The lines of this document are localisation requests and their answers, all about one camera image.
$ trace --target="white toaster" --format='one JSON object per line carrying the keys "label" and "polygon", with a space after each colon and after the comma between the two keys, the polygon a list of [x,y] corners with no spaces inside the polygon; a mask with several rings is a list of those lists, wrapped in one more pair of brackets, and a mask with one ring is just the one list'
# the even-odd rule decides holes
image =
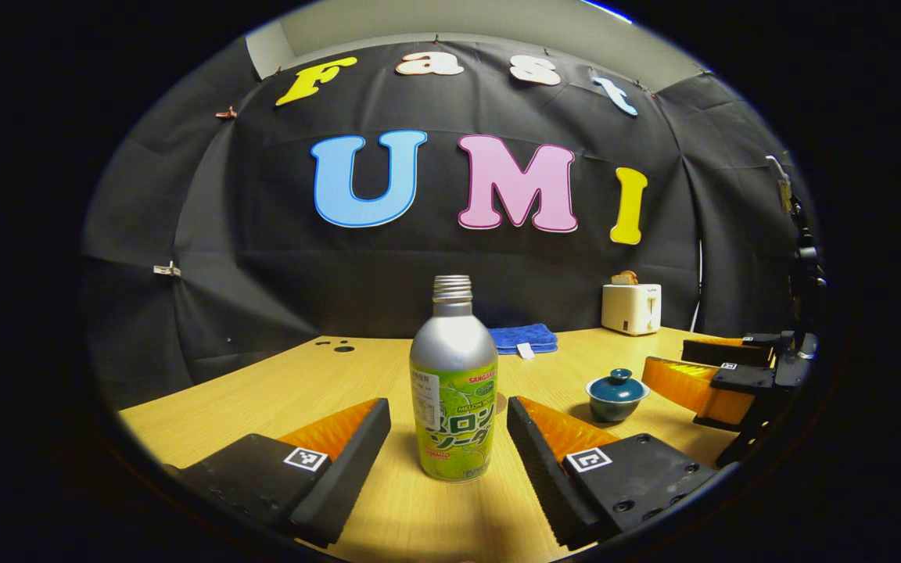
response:
{"label": "white toaster", "polygon": [[662,286],[659,284],[604,285],[601,325],[629,335],[659,330]]}

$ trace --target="yellow letter f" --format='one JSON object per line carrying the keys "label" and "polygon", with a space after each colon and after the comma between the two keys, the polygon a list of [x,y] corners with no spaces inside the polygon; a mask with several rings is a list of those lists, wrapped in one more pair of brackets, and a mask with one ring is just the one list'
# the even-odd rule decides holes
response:
{"label": "yellow letter f", "polygon": [[276,100],[276,106],[283,106],[283,104],[297,99],[306,99],[311,94],[318,92],[318,86],[315,86],[315,82],[321,82],[322,84],[329,82],[329,80],[336,78],[341,66],[350,66],[355,64],[356,61],[357,57],[346,57],[298,71],[294,85],[290,87],[290,90],[282,99]]}

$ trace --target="gaiwan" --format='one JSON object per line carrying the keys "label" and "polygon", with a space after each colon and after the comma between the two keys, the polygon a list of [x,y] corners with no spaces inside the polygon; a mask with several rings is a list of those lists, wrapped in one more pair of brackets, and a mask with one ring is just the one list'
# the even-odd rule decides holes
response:
{"label": "gaiwan", "polygon": [[633,380],[632,371],[625,368],[611,370],[605,378],[588,382],[590,412],[596,421],[622,421],[635,412],[641,400],[652,391],[643,382]]}

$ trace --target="blue towel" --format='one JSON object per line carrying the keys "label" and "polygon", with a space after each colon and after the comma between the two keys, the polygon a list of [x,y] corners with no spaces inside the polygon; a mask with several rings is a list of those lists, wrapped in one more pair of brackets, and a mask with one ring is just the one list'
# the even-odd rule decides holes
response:
{"label": "blue towel", "polygon": [[496,341],[496,348],[500,353],[518,353],[516,345],[523,342],[530,343],[530,349],[534,353],[554,352],[558,349],[558,336],[548,331],[546,325],[527,325],[514,328],[490,328],[489,332]]}

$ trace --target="foam letter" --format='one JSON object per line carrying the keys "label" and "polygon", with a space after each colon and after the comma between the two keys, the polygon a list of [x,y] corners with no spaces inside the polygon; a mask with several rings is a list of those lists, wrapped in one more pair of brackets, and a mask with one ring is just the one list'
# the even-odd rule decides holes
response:
{"label": "foam letter", "polygon": [[641,231],[637,228],[641,214],[641,192],[648,185],[640,171],[632,168],[615,170],[621,182],[621,207],[618,209],[618,224],[611,228],[611,240],[622,245],[637,245],[641,241]]}
{"label": "foam letter", "polygon": [[623,112],[630,115],[631,117],[635,117],[637,115],[637,110],[632,106],[629,106],[628,102],[625,101],[625,98],[628,97],[628,94],[626,94],[621,88],[616,87],[614,85],[614,82],[611,82],[607,78],[600,78],[600,76],[594,76],[593,82],[596,82],[604,87],[604,90],[607,92],[607,96],[610,96],[611,101],[614,102],[614,106],[618,106]]}
{"label": "foam letter", "polygon": [[540,59],[528,55],[515,55],[510,57],[510,74],[519,80],[537,82],[554,86],[562,82],[561,76],[555,73],[555,65],[550,60]]}
{"label": "foam letter", "polygon": [[318,92],[318,86],[315,86],[315,82],[325,84],[325,82],[336,78],[341,66],[351,66],[355,63],[357,63],[357,57],[346,57],[297,71],[297,80],[294,80],[294,85],[290,86],[290,89],[287,90],[282,99],[276,100],[276,106],[283,106],[283,104],[297,99],[306,99],[311,94]]}
{"label": "foam letter", "polygon": [[398,74],[461,74],[465,68],[458,66],[458,58],[450,53],[411,53],[401,60],[407,61],[394,67]]}
{"label": "foam letter", "polygon": [[416,147],[426,142],[422,131],[389,131],[378,142],[389,147],[389,187],[377,199],[354,195],[354,153],[364,138],[330,138],[311,147],[315,165],[315,209],[323,220],[340,227],[376,227],[408,211],[415,199]]}
{"label": "foam letter", "polygon": [[569,195],[569,165],[576,159],[571,150],[543,144],[537,147],[525,171],[519,169],[510,149],[489,135],[466,135],[458,140],[471,158],[472,178],[468,208],[458,214],[464,228],[496,228],[503,217],[493,208],[493,189],[519,227],[540,193],[540,209],[533,226],[541,231],[569,232],[579,227]]}

